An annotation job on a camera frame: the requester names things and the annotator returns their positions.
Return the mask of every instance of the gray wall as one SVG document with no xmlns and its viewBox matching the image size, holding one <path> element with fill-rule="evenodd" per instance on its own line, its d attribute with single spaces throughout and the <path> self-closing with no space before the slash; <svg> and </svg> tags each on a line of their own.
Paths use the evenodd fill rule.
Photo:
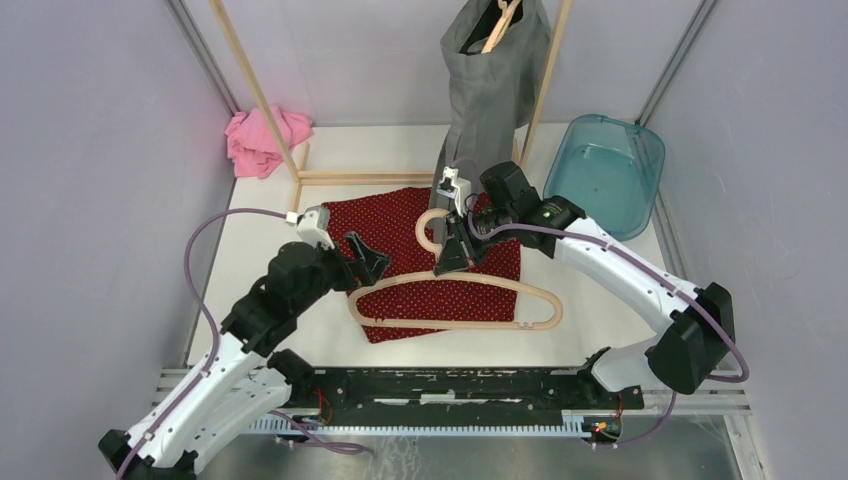
<svg viewBox="0 0 848 480">
<path fill-rule="evenodd" d="M 242 109 L 256 106 L 207 0 L 185 0 Z M 269 102 L 328 124 L 450 123 L 439 40 L 461 0 L 226 0 Z M 543 2 L 552 19 L 560 0 Z M 636 118 L 698 0 L 575 1 L 543 119 Z"/>
<path fill-rule="evenodd" d="M 0 478 L 106 477 L 179 360 L 228 115 L 163 1 L 5 1 L 0 64 Z"/>
<path fill-rule="evenodd" d="M 734 295 L 779 479 L 845 477 L 847 30 L 844 1 L 721 2 L 649 125 L 690 270 Z"/>
</svg>

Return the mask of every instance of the pink cloth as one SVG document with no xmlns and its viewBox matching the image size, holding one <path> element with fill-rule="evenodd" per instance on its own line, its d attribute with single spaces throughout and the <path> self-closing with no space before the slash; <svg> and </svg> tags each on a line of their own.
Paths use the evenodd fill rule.
<svg viewBox="0 0 848 480">
<path fill-rule="evenodd" d="M 280 107 L 271 107 L 271 113 L 289 148 L 312 135 L 309 117 L 283 112 Z M 258 108 L 251 110 L 250 115 L 238 112 L 224 133 L 227 135 L 227 156 L 233 159 L 237 177 L 268 178 L 283 163 L 277 142 Z"/>
</svg>

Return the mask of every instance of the metal floor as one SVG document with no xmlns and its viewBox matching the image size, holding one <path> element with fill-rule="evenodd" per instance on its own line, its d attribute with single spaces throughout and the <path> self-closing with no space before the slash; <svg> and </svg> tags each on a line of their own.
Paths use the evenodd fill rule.
<svg viewBox="0 0 848 480">
<path fill-rule="evenodd" d="M 626 418 L 624 438 L 655 418 Z M 199 476 L 202 480 L 283 479 L 741 479 L 722 417 L 675 417 L 648 442 L 593 452 L 569 438 L 333 436 L 373 449 L 337 455 L 277 445 L 270 435 L 242 435 Z"/>
</svg>

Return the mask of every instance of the white table surface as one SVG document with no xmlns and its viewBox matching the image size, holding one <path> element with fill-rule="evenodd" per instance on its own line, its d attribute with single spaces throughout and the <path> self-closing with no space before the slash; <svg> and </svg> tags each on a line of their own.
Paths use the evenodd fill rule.
<svg viewBox="0 0 848 480">
<path fill-rule="evenodd" d="M 536 135 L 524 171 L 540 194 L 566 128 L 566 124 L 541 125 Z M 435 167 L 446 131 L 447 126 L 441 125 L 316 128 L 310 139 L 308 168 L 430 170 Z M 520 142 L 523 131 L 516 136 Z M 294 152 L 296 159 L 298 149 Z M 239 179 L 230 208 L 286 211 L 293 185 L 285 168 L 278 168 L 265 180 Z M 305 187 L 300 208 L 403 186 Z M 276 218 L 240 214 L 226 220 L 205 295 L 219 325 L 233 303 L 266 273 L 279 247 L 296 240 L 294 230 Z M 646 260 L 663 266 L 651 224 L 627 245 Z M 562 300 L 565 314 L 556 328 L 538 332 L 445 331 L 370 344 L 347 311 L 347 297 L 331 293 L 300 317 L 297 331 L 278 349 L 291 348 L 319 366 L 567 366 L 582 364 L 602 347 L 624 346 L 652 334 L 622 301 L 582 273 L 539 252 L 522 249 L 521 281 L 550 290 Z M 519 295 L 517 319 L 543 321 L 550 314 L 546 302 Z M 210 345 L 211 333 L 205 320 L 199 319 L 188 363 L 196 363 Z"/>
</svg>

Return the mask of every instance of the wooden hanger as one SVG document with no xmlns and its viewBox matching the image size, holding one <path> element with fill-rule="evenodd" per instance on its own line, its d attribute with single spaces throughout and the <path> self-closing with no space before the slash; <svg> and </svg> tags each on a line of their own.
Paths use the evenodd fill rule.
<svg viewBox="0 0 848 480">
<path fill-rule="evenodd" d="M 437 258 L 439 253 L 442 251 L 442 246 L 428 240 L 424 229 L 427 226 L 427 222 L 430 220 L 444 217 L 447 214 L 448 211 L 441 208 L 427 210 L 421 215 L 421 217 L 418 218 L 418 222 L 415 224 L 415 238 L 418 240 L 418 244 L 421 245 L 421 248 L 432 253 Z M 445 280 L 494 285 L 496 287 L 506 288 L 507 290 L 512 290 L 518 293 L 528 293 L 550 303 L 554 311 L 551 318 L 540 322 L 518 320 L 513 320 L 512 322 L 475 322 L 467 320 L 407 320 L 401 318 L 371 318 L 359 313 L 359 308 L 356 306 L 356 302 L 359 301 L 360 298 L 383 288 L 413 282 Z M 469 272 L 454 272 L 441 275 L 439 277 L 433 275 L 433 272 L 416 272 L 384 278 L 372 287 L 362 287 L 354 290 L 350 297 L 348 297 L 347 308 L 353 319 L 360 325 L 364 325 L 366 327 L 435 328 L 440 330 L 548 330 L 559 325 L 563 314 L 562 302 L 556 295 L 547 290 L 542 290 L 541 288 L 527 285 L 526 283 L 516 282 L 515 280 Z"/>
<path fill-rule="evenodd" d="M 513 0 L 509 5 L 507 5 L 506 0 L 497 0 L 497 2 L 498 7 L 501 9 L 501 18 L 498 19 L 498 23 L 495 24 L 495 28 L 489 34 L 486 44 L 483 45 L 483 53 L 491 52 L 500 43 L 509 28 L 510 22 L 512 22 L 512 17 L 515 15 L 515 10 L 518 8 L 521 0 Z"/>
</svg>

